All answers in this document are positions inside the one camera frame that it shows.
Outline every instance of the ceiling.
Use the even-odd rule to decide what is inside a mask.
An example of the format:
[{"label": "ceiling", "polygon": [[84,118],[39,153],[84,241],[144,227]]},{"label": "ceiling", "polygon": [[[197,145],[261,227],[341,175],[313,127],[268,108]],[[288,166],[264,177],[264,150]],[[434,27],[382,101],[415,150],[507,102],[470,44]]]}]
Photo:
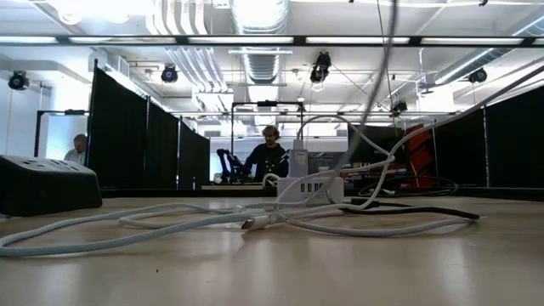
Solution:
[{"label": "ceiling", "polygon": [[[48,9],[45,1],[39,5]],[[544,3],[537,0],[524,0],[512,5],[512,2],[490,1],[479,7],[477,1],[462,0],[402,0],[399,8],[397,35],[434,35],[434,36],[509,36],[527,20],[535,20],[544,15]],[[223,4],[228,1],[206,1],[205,23],[210,34],[233,34],[230,9]],[[387,31],[389,23],[388,2],[377,3],[370,0],[345,1],[291,0],[288,13],[287,35],[381,35],[382,27]],[[55,24],[46,14],[36,9],[25,0],[0,0],[0,34],[67,34],[65,25]],[[88,35],[149,35],[146,30],[145,17],[132,16],[122,24],[114,24],[104,18],[85,18],[76,25],[77,34]],[[214,48],[218,65],[230,88],[234,89],[234,100],[247,99],[245,73],[241,64],[241,56],[229,54],[230,48]],[[314,110],[348,111],[367,102],[367,94],[355,84],[369,93],[373,86],[371,77],[378,67],[382,48],[327,48],[333,67],[320,92],[312,90],[309,81],[309,70],[322,48],[292,48],[292,54],[284,55],[282,81],[285,86],[279,87],[279,100],[294,101],[304,98],[305,104]],[[175,97],[169,101],[168,107],[175,111],[196,111],[187,103],[193,92],[190,82],[179,74],[174,84],[162,83],[160,73],[164,64],[169,63],[164,48],[131,47],[110,48],[114,54],[120,54],[133,67],[131,73],[139,75],[140,80],[153,87],[163,97]],[[88,56],[93,52],[84,47],[0,47],[0,54],[12,60],[52,60],[74,71],[81,77],[90,80],[88,72]],[[391,91],[405,85],[407,79],[420,74],[431,74],[457,62],[463,56],[473,52],[471,48],[396,48],[390,60],[389,82],[384,82],[377,95],[377,102],[388,103],[385,98]],[[455,107],[458,110],[469,107],[474,99],[481,100],[504,87],[508,81],[519,74],[508,75],[523,65],[537,60],[544,54],[542,49],[518,49],[497,59],[484,68],[488,72],[488,80],[481,84],[470,82],[453,82],[449,85],[453,93]],[[415,100],[409,99],[413,110],[417,109]]]}]

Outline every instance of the power strip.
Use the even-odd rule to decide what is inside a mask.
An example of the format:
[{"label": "power strip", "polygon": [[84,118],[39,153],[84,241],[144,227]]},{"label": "power strip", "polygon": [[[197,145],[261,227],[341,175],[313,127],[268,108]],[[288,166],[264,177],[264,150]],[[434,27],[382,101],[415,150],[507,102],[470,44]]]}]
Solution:
[{"label": "power strip", "polygon": [[[280,178],[278,179],[277,192],[278,196],[285,190],[292,182],[298,178]],[[329,178],[310,178],[305,179],[298,187],[294,187],[285,195],[286,202],[298,202],[302,201],[311,195],[313,195],[320,187],[326,183]],[[334,178],[331,188],[329,188],[329,194],[331,199],[336,203],[342,203],[343,200],[343,179]],[[309,204],[331,204],[326,196],[326,193],[317,196]]]}]

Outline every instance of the black partition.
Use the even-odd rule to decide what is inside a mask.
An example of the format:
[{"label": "black partition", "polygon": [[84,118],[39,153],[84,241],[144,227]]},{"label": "black partition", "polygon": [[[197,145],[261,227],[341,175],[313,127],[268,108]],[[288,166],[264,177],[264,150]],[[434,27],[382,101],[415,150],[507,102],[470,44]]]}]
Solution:
[{"label": "black partition", "polygon": [[144,188],[147,101],[100,69],[92,90],[88,166],[100,188]]},{"label": "black partition", "polygon": [[176,189],[179,119],[149,103],[145,188]]},{"label": "black partition", "polygon": [[544,187],[544,87],[486,109],[491,187]]},{"label": "black partition", "polygon": [[209,183],[210,140],[179,124],[179,180],[181,190],[198,190]]},{"label": "black partition", "polygon": [[438,176],[459,185],[487,185],[484,112],[434,129]]}]

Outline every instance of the ceiling duct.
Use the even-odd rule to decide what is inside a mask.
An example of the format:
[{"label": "ceiling duct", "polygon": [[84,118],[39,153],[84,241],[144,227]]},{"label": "ceiling duct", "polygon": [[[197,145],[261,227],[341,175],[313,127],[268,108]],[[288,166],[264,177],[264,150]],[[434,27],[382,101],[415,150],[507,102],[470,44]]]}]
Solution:
[{"label": "ceiling duct", "polygon": [[[514,37],[539,37],[542,35],[544,35],[544,16],[542,15],[537,20],[531,21],[527,26],[512,34]],[[515,48],[476,49],[466,57],[458,60],[455,64],[436,73],[433,76],[433,81],[425,85],[425,87],[432,88],[454,82],[512,52],[514,49]]]},{"label": "ceiling duct", "polygon": [[[240,35],[281,35],[286,33],[289,0],[229,0],[230,12],[236,34]],[[279,51],[279,48],[244,48],[247,51]],[[249,83],[271,84],[281,71],[281,55],[243,54],[246,75]],[[277,99],[278,88],[275,87]],[[254,100],[249,90],[250,99]]]}]

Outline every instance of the table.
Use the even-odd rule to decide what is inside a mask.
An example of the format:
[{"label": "table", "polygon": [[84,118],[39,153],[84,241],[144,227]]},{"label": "table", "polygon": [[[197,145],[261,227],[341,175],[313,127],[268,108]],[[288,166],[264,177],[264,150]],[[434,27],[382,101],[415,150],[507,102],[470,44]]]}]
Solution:
[{"label": "table", "polygon": [[[109,199],[100,209],[3,220],[0,236],[64,218],[170,201],[232,207],[269,199]],[[544,204],[461,197],[397,201],[453,207],[485,218],[467,228],[386,239],[324,235],[288,225],[244,232],[239,224],[221,224],[101,252],[0,258],[0,305],[541,305]],[[438,218],[443,217],[313,222],[390,228]],[[17,245],[99,241],[142,230],[104,221]]]}]

